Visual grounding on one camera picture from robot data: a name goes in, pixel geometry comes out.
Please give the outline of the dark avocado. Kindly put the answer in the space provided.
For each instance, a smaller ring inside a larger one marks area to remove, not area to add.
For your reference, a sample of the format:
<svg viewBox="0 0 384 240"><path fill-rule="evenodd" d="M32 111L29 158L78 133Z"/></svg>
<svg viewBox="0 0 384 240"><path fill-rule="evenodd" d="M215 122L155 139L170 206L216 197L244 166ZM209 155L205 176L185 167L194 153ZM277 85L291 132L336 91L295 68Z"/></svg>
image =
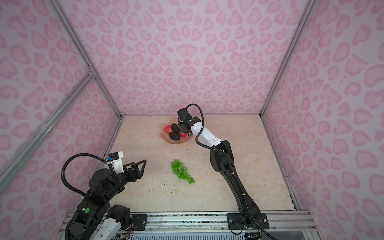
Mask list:
<svg viewBox="0 0 384 240"><path fill-rule="evenodd" d="M178 134L180 132L180 128L179 128L178 124L173 123L171 126L172 126L174 133Z"/></svg>
<svg viewBox="0 0 384 240"><path fill-rule="evenodd" d="M179 136L179 133L174 133L174 132L171 132L169 133L169 137L171 140L173 141L178 141L181 137Z"/></svg>

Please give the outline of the red apple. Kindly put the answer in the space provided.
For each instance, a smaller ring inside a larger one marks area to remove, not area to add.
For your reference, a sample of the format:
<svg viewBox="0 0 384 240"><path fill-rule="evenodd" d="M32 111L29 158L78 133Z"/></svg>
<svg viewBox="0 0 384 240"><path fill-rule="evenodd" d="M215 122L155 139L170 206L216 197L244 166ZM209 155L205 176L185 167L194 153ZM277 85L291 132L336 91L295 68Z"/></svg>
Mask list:
<svg viewBox="0 0 384 240"><path fill-rule="evenodd" d="M165 126L164 127L164 132L167 133L167 134L173 132L172 126L170 126L170 125Z"/></svg>
<svg viewBox="0 0 384 240"><path fill-rule="evenodd" d="M187 136L188 136L188 134L186 134L186 133L182 133L182 132L179 132L179 136L180 136L181 138L185 138L185 137L187 137Z"/></svg>

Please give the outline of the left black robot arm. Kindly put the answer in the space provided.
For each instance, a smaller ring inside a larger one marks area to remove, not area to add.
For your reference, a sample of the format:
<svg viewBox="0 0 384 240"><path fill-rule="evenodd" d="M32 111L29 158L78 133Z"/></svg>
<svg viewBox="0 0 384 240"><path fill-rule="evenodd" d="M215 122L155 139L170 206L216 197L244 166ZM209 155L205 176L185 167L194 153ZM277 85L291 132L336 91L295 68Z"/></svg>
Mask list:
<svg viewBox="0 0 384 240"><path fill-rule="evenodd" d="M122 205L111 206L110 201L126 184L143 177L146 164L146 160L129 163L123 166L122 173L111 169L96 171L89 182L90 189L65 228L65 239L89 240L99 230L97 239L111 240L119 231L132 231L135 220L131 210Z"/></svg>

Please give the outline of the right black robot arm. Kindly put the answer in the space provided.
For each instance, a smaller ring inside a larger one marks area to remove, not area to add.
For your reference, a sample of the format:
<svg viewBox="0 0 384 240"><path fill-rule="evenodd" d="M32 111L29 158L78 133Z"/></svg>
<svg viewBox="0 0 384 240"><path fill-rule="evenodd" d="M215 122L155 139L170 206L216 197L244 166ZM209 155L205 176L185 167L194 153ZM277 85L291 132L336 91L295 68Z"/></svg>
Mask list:
<svg viewBox="0 0 384 240"><path fill-rule="evenodd" d="M230 143L207 130L198 117L179 117L178 125L182 133L194 135L195 142L199 146L210 150L211 166L222 175L234 195L243 226L248 229L258 227L257 220L261 216L261 211L237 174Z"/></svg>

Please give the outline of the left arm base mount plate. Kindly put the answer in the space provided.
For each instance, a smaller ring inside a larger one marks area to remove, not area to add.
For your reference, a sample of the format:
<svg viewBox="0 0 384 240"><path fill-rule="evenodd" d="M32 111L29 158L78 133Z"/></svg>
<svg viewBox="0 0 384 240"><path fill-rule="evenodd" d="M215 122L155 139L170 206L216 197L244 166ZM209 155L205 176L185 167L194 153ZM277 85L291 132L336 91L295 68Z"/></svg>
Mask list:
<svg viewBox="0 0 384 240"><path fill-rule="evenodd" d="M143 232L146 229L148 215L146 214L133 214L132 223L133 223L133 232Z"/></svg>

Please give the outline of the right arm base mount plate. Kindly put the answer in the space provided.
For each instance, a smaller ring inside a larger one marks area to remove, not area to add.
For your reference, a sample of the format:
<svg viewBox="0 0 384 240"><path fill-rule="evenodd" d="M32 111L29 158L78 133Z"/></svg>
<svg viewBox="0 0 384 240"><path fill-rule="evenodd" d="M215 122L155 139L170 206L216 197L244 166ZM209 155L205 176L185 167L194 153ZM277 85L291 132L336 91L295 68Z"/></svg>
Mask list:
<svg viewBox="0 0 384 240"><path fill-rule="evenodd" d="M259 230L262 227L264 230L269 230L270 225L265 213L261 213L256 219L257 224L252 217L245 217L240 213L226 214L229 230Z"/></svg>

